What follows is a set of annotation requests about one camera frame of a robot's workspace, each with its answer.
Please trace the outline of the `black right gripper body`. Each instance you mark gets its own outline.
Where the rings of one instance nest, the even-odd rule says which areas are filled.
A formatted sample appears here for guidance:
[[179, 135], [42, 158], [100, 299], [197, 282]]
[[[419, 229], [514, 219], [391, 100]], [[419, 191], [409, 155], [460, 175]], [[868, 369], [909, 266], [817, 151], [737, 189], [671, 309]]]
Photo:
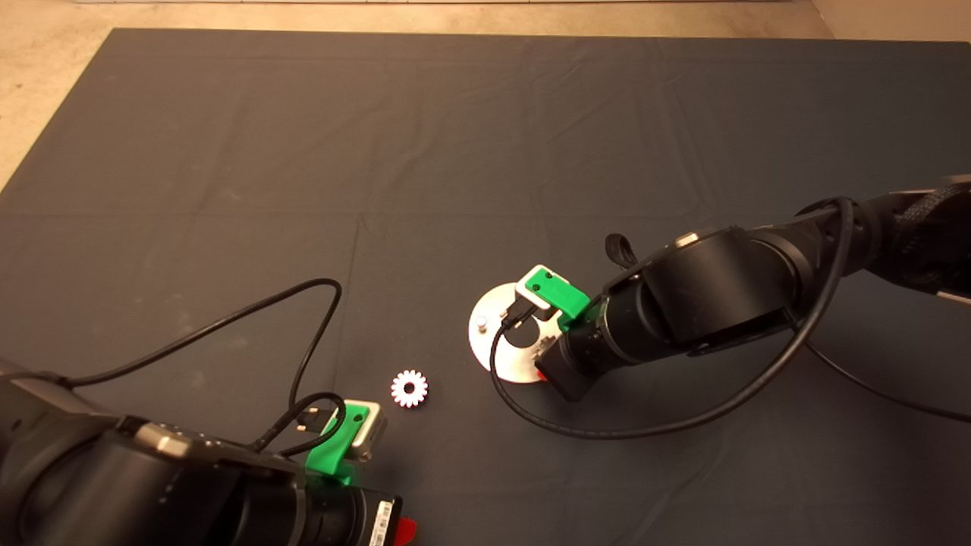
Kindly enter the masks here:
[[567, 336], [558, 338], [537, 357], [548, 383], [568, 402], [581, 401], [602, 377], [602, 373], [581, 359]]

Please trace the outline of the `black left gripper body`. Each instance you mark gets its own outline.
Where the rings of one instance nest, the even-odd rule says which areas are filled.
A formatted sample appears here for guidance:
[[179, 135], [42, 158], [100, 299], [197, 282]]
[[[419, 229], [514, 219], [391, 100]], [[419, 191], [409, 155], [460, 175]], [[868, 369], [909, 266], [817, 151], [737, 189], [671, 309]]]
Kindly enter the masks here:
[[402, 496], [371, 488], [349, 488], [350, 531], [346, 545], [395, 545]]

